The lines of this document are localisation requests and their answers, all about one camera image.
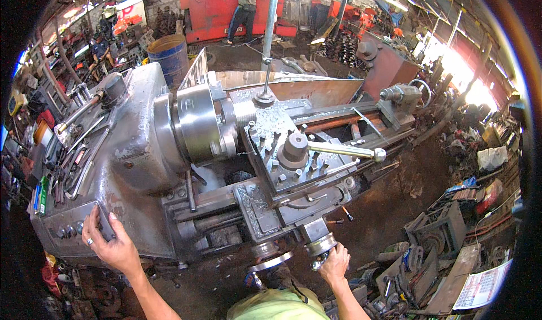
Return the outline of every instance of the handwheel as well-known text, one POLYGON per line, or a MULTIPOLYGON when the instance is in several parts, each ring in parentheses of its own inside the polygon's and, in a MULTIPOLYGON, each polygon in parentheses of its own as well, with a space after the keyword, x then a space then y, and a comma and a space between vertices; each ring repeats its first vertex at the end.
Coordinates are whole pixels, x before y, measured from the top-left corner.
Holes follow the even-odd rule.
POLYGON ((413 83, 415 82, 418 82, 418 83, 421 83, 422 86, 425 86, 425 88, 427 89, 427 93, 429 95, 429 97, 427 98, 427 102, 424 102, 422 98, 419 99, 419 101, 422 102, 422 104, 417 104, 416 107, 417 108, 426 108, 429 106, 429 103, 431 102, 431 97, 432 97, 432 94, 431 94, 431 89, 429 88, 429 85, 427 85, 427 83, 421 79, 414 79, 414 80, 411 80, 410 83, 408 83, 409 85, 412 85, 413 83))

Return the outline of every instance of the blue shirt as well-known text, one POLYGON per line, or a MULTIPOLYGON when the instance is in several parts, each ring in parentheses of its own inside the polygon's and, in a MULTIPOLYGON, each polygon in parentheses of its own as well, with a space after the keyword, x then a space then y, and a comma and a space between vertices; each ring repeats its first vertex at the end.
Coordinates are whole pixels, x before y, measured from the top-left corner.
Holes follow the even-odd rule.
POLYGON ((98 44, 92 45, 92 54, 96 54, 96 56, 101 58, 104 54, 107 48, 109 47, 109 44, 105 39, 102 39, 102 41, 98 44))

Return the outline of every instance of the lathe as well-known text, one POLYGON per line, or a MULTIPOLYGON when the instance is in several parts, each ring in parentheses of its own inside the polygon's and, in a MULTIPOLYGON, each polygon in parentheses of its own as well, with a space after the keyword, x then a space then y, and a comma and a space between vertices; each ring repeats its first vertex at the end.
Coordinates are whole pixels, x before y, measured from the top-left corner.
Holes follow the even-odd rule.
POLYGON ((292 256, 277 246, 285 237, 317 269, 336 244, 326 215, 360 193, 356 176, 412 136, 408 103, 421 92, 398 85, 383 89, 379 105, 329 108, 280 101, 267 82, 226 92, 203 49, 176 93, 151 63, 78 86, 73 97, 76 112, 55 127, 65 158, 45 211, 31 213, 44 249, 103 266, 80 235, 98 205, 104 237, 114 237, 106 218, 114 212, 141 260, 166 274, 245 242, 254 254, 245 264, 257 272, 292 256))

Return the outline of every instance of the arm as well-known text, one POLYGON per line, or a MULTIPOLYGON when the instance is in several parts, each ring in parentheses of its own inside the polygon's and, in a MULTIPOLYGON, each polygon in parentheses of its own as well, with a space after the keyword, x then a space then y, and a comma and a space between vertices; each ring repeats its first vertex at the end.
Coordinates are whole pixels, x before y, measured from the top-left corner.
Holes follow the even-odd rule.
POLYGON ((98 221, 99 209, 98 206, 94 206, 91 215, 87 215, 83 223, 83 242, 92 238, 94 243, 91 244, 91 249, 96 252, 98 257, 124 273, 148 320, 180 320, 177 313, 148 282, 139 261, 139 253, 132 239, 126 234, 123 224, 117 220, 117 216, 114 213, 109 214, 109 223, 115 232, 115 239, 110 242, 105 241, 102 237, 97 227, 98 221))
POLYGON ((369 316, 354 297, 354 294, 352 294, 348 286, 348 280, 344 277, 344 272, 346 272, 349 261, 350 255, 348 254, 348 249, 344 248, 340 242, 337 242, 336 249, 333 248, 329 251, 328 259, 318 272, 320 272, 320 275, 329 284, 333 294, 335 294, 339 308, 339 319, 370 320, 369 316))

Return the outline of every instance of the man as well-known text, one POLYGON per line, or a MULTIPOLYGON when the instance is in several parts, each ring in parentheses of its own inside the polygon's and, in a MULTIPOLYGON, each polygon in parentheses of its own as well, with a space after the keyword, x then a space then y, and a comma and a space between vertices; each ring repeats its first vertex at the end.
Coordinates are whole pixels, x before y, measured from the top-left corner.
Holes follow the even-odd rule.
MULTIPOLYGON (((115 232, 115 238, 110 242, 102 237, 98 230, 98 221, 99 209, 98 206, 94 206, 91 215, 87 215, 83 223, 83 242, 89 244, 100 259, 126 276, 147 320, 180 320, 175 311, 148 282, 139 261, 138 251, 117 216, 114 213, 109 214, 109 223, 115 232)), ((338 243, 336 249, 330 250, 329 258, 318 272, 335 294, 341 320, 369 320, 344 277, 349 261, 348 250, 338 243)), ((270 268, 267 273, 269 280, 269 276, 273 273, 275 276, 288 276, 289 272, 283 266, 270 268)), ((287 281, 288 279, 279 277, 278 280, 287 281)), ((235 304, 228 311, 227 319, 328 319, 316 295, 311 290, 301 287, 293 278, 290 279, 289 284, 275 283, 275 286, 277 289, 263 290, 235 304)))
POLYGON ((252 25, 254 23, 254 15, 256 14, 256 0, 237 0, 238 6, 235 9, 234 17, 231 19, 230 27, 228 28, 228 37, 226 43, 232 45, 234 34, 239 25, 243 24, 247 29, 245 43, 252 41, 252 25))
POLYGON ((96 79, 96 81, 100 81, 98 78, 98 73, 96 71, 93 71, 96 66, 102 61, 104 58, 107 58, 109 60, 109 63, 112 67, 115 67, 115 63, 113 62, 113 57, 110 53, 110 47, 109 44, 107 44, 107 41, 102 38, 101 33, 96 33, 94 35, 94 39, 96 40, 96 43, 92 45, 92 56, 94 57, 94 63, 88 68, 90 72, 92 72, 92 75, 96 79))

